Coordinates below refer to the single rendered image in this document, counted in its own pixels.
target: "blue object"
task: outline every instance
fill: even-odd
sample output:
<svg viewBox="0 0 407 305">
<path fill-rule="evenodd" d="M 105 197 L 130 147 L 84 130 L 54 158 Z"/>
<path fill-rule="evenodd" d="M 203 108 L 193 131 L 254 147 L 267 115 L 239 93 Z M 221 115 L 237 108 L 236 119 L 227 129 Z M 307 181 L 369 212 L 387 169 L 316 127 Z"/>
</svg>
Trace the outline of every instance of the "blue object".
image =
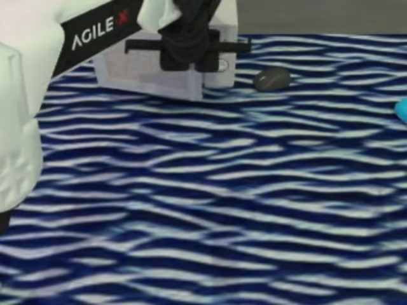
<svg viewBox="0 0 407 305">
<path fill-rule="evenodd" d="M 399 101 L 394 107 L 394 111 L 401 121 L 407 123 L 407 98 Z"/>
</svg>

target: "gray wall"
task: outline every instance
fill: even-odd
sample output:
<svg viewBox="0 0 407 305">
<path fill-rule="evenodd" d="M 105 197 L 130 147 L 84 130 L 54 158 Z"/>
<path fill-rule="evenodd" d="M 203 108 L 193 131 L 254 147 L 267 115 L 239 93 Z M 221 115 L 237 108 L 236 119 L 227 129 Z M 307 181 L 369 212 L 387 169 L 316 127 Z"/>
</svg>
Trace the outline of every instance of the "gray wall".
<svg viewBox="0 0 407 305">
<path fill-rule="evenodd" d="M 237 1 L 242 34 L 407 34 L 407 0 Z"/>
</svg>

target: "gray object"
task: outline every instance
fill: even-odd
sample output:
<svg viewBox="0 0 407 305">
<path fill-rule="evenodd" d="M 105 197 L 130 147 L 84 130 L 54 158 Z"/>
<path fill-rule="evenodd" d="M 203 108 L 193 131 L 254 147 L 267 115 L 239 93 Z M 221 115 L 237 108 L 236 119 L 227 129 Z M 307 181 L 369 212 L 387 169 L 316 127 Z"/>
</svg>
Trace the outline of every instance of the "gray object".
<svg viewBox="0 0 407 305">
<path fill-rule="evenodd" d="M 257 91 L 270 92 L 287 88 L 291 83 L 290 72 L 284 68 L 271 68 L 256 75 L 253 85 Z"/>
</svg>

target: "dark gray mouse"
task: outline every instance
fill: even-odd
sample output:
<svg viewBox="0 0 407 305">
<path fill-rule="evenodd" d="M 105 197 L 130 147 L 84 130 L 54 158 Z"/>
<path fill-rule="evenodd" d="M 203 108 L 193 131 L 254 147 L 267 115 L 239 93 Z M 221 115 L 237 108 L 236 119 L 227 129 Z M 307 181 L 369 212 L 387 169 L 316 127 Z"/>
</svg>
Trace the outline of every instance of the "dark gray mouse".
<svg viewBox="0 0 407 305">
<path fill-rule="evenodd" d="M 271 68 L 256 75 L 253 85 L 257 91 L 270 92 L 287 88 L 291 83 L 290 72 L 284 68 Z"/>
</svg>

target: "robotic arm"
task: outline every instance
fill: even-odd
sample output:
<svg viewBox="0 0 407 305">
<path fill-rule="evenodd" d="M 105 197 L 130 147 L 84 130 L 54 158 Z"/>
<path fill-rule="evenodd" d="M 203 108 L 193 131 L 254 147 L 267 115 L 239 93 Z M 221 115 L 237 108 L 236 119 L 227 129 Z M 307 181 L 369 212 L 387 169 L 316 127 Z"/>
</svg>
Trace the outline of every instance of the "robotic arm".
<svg viewBox="0 0 407 305">
<path fill-rule="evenodd" d="M 38 113 L 50 81 L 142 27 L 161 41 L 129 40 L 126 50 L 160 51 L 163 71 L 219 69 L 222 43 L 209 22 L 220 0 L 14 0 L 0 3 L 0 234 L 42 168 Z"/>
</svg>

